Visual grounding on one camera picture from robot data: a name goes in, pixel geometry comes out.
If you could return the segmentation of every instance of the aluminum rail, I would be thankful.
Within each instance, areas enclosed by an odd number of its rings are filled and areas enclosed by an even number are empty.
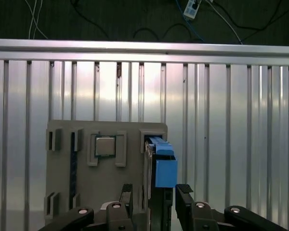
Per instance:
[[[289,57],[289,47],[280,46],[24,39],[0,39],[0,51],[162,53],[244,57]]]

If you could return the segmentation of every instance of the bolt head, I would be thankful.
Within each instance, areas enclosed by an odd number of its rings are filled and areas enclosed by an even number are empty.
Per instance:
[[[196,206],[197,206],[198,208],[204,208],[204,204],[203,204],[203,203],[197,203]]]
[[[85,213],[87,213],[87,209],[81,209],[81,210],[79,210],[79,214],[85,214]]]
[[[234,212],[234,213],[239,213],[240,212],[240,209],[238,209],[238,208],[231,208],[230,210],[232,212]]]
[[[112,205],[112,207],[113,207],[113,208],[120,208],[121,205],[120,205],[120,204],[114,204],[114,205]]]

